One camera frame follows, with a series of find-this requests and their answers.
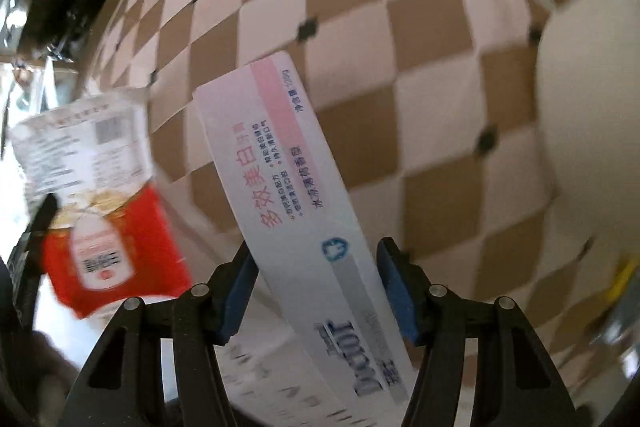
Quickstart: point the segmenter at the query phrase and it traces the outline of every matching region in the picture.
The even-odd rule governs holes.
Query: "white toothpaste box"
[[[227,73],[193,99],[242,235],[324,381],[351,408],[406,405],[415,372],[289,55]]]

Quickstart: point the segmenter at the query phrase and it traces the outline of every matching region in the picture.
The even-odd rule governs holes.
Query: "metal screw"
[[[135,310],[138,306],[140,306],[140,299],[137,297],[129,297],[124,301],[124,309],[126,310]]]
[[[429,286],[429,293],[434,297],[444,297],[447,294],[447,288],[442,284],[432,284]]]
[[[498,306],[500,306],[500,308],[502,308],[503,310],[513,310],[515,305],[516,303],[513,302],[513,299],[511,299],[510,297],[500,297],[498,299]]]
[[[209,287],[204,284],[196,284],[193,288],[191,288],[191,295],[194,297],[202,297],[209,293]]]

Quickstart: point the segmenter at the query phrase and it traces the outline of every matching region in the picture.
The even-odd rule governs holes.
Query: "blue circular logo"
[[[341,237],[332,237],[322,243],[322,253],[329,263],[334,263],[349,253],[349,243]]]

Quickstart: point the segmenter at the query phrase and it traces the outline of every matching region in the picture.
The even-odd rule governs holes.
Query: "qr code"
[[[95,123],[95,140],[98,145],[122,138],[122,116],[113,116]]]

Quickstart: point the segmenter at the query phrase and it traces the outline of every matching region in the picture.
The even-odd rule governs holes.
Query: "red snack package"
[[[59,199],[43,270],[79,317],[133,295],[179,296],[191,285],[152,184],[144,89],[115,89],[11,130],[34,209]]]

